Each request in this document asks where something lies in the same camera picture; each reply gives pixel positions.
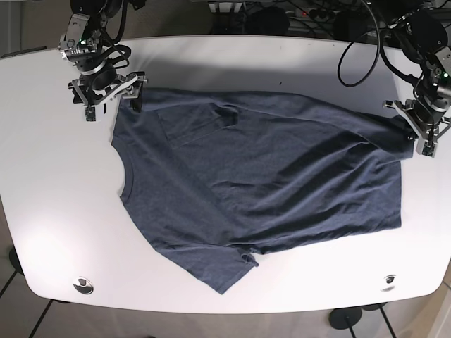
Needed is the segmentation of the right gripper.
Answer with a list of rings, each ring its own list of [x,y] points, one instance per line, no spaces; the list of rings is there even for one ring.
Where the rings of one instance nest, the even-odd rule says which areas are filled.
[[[68,29],[61,37],[58,50],[80,76],[68,84],[75,104],[85,107],[85,120],[99,122],[106,114],[106,102],[121,95],[129,99],[134,112],[142,112],[142,90],[147,82],[144,72],[118,73],[130,65],[131,48],[120,44],[125,20],[118,36],[106,31],[105,15],[72,14]]]

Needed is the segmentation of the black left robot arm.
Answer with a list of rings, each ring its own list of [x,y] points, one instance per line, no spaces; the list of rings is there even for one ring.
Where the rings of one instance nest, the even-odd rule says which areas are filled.
[[[386,34],[396,38],[404,55],[420,66],[421,75],[406,75],[390,63],[383,47],[381,57],[387,68],[413,87],[413,99],[385,101],[397,111],[419,140],[417,152],[433,157],[438,140],[450,130],[450,47],[440,21],[428,13],[423,1],[372,1],[372,7],[385,23]]]

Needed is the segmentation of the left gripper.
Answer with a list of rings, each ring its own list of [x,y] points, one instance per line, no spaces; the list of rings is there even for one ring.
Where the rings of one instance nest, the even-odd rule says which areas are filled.
[[[382,59],[387,68],[413,87],[413,99],[384,101],[386,108],[397,111],[417,135],[416,152],[434,157],[438,139],[450,129],[450,119],[445,114],[450,109],[450,48],[443,47],[424,57],[420,63],[421,75],[415,77],[400,72],[386,54]]]

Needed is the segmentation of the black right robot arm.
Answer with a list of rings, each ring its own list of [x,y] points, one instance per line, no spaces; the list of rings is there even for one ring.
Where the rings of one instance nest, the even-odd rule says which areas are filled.
[[[144,72],[118,73],[130,65],[131,48],[120,43],[125,32],[128,6],[139,10],[145,1],[71,1],[73,12],[61,36],[58,50],[80,76],[68,83],[73,103],[85,109],[85,120],[100,119],[98,107],[117,96],[130,101],[137,112],[142,109],[142,90],[147,83]]]

